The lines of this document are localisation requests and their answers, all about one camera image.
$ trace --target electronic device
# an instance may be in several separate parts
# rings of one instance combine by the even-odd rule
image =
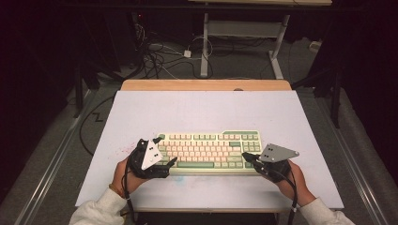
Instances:
[[[220,174],[257,175],[243,152],[260,154],[261,138],[255,130],[228,130],[220,133],[162,133],[158,148],[166,164],[177,158],[171,175]]]

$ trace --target wrist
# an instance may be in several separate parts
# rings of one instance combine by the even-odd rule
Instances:
[[[315,199],[316,197],[308,189],[298,192],[298,205],[301,207],[312,203]]]
[[[109,184],[109,189],[120,196],[120,198],[126,199],[124,195],[123,188],[116,187],[114,184]]]

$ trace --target space bar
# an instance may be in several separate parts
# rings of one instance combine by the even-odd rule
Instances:
[[[214,162],[178,162],[178,168],[214,168]]]

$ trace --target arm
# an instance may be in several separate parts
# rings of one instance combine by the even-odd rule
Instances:
[[[122,178],[125,172],[127,159],[117,163],[114,179],[98,201],[83,203],[72,215],[71,224],[123,224],[124,219],[120,216],[120,210],[126,205],[123,196]],[[128,191],[132,193],[141,186],[146,179],[135,177],[132,172],[128,173]]]
[[[288,161],[292,172],[287,178],[292,182],[296,181],[298,205],[301,206],[299,211],[309,224],[354,224],[345,217],[343,212],[333,212],[324,205],[321,199],[317,199],[307,188],[301,168],[292,161]],[[294,191],[286,181],[278,182],[275,185],[278,186],[284,196],[293,200]]]

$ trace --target hand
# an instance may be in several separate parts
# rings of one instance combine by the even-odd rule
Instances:
[[[296,181],[296,187],[298,191],[298,205],[304,206],[308,203],[311,203],[313,200],[316,199],[316,197],[307,188],[307,185],[305,184],[304,174],[302,173],[301,168],[297,164],[293,163],[291,160],[287,161],[289,162],[290,167],[292,169],[292,171],[288,174],[287,178],[293,184]],[[293,188],[289,185],[289,183],[287,183],[287,181],[283,180],[278,183],[275,183],[275,185],[278,186],[279,190],[284,196],[293,200],[295,192]]]
[[[124,190],[122,186],[122,182],[124,184],[124,181],[122,181],[122,178],[125,174],[126,170],[126,164],[127,164],[127,157],[123,160],[117,163],[116,169],[115,169],[115,174],[114,174],[114,180],[112,182],[112,185],[119,190],[119,193],[122,193],[124,195]],[[141,186],[144,182],[148,181],[149,179],[141,179],[138,178],[134,175],[134,173],[131,172],[129,169],[129,172],[127,173],[127,190],[129,193],[132,193],[135,189],[137,189],[139,186]]]

